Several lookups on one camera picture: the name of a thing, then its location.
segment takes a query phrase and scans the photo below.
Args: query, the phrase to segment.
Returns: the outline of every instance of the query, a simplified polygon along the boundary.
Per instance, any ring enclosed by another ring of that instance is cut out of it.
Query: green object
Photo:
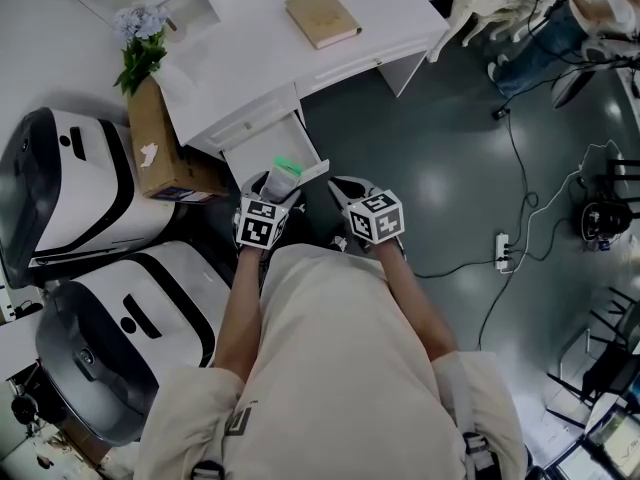
[[[283,171],[288,172],[289,174],[295,176],[296,178],[299,178],[300,176],[302,176],[302,171],[304,171],[304,169],[300,167],[298,164],[296,164],[295,162],[292,162],[288,158],[284,158],[283,156],[277,156],[273,161],[273,163],[275,164],[276,167],[279,167]]]
[[[164,30],[146,40],[134,37],[127,49],[122,50],[124,71],[113,86],[119,85],[122,94],[128,92],[133,96],[142,81],[160,69],[160,60],[167,54],[163,44]]]

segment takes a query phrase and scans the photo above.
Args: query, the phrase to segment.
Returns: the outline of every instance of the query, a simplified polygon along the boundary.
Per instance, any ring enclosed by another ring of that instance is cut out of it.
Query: concrete floor
[[[331,159],[330,174],[368,178],[403,201],[402,240],[415,272],[440,273],[490,260],[496,233],[512,240],[517,234],[522,184],[505,122],[491,117],[504,101],[485,73],[492,48],[482,36],[467,49],[454,39],[437,64],[422,65],[400,99],[371,71],[303,100],[309,135],[320,157]],[[640,133],[614,73],[596,76],[561,110],[551,108],[548,86],[523,95],[511,108],[515,141],[540,206],[577,168],[590,143],[614,139],[625,158],[640,158]],[[592,149],[585,162],[587,181],[604,172],[606,158],[615,154],[613,147]],[[573,183],[571,189],[573,199],[581,200],[579,186]],[[311,182],[306,192],[307,215],[318,233],[328,234],[340,216],[326,177]],[[565,190],[533,219],[530,252],[547,250],[553,225],[572,209]],[[228,209],[210,211],[215,219],[216,212]],[[560,349],[587,324],[589,310],[606,306],[603,287],[640,293],[630,288],[634,244],[627,233],[609,252],[585,251],[571,226],[561,224],[549,258],[525,260],[487,323],[484,349],[498,356],[538,464],[559,455],[577,435],[545,414],[559,392],[545,373],[557,372]],[[422,285],[461,348],[475,350],[481,323],[506,280],[489,264]],[[573,356],[567,375],[584,366],[580,350]]]

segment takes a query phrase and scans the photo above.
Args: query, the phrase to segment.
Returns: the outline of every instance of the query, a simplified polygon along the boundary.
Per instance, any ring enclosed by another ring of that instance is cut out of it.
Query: beige book
[[[362,32],[338,0],[287,0],[287,11],[317,49]]]

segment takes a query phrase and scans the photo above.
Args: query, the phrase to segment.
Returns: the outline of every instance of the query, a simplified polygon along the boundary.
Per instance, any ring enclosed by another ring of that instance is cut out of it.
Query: jeans
[[[580,49],[587,37],[566,3],[551,14],[546,26],[536,34],[535,39],[531,39],[520,55],[496,67],[494,82],[502,94],[511,98],[534,85],[547,66],[560,61],[540,48],[538,42],[556,55],[566,55]]]

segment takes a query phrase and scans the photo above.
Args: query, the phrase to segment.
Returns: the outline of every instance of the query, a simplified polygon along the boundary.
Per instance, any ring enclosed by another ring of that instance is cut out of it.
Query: power strip
[[[509,235],[498,233],[496,235],[496,262],[495,267],[501,274],[509,272]]]

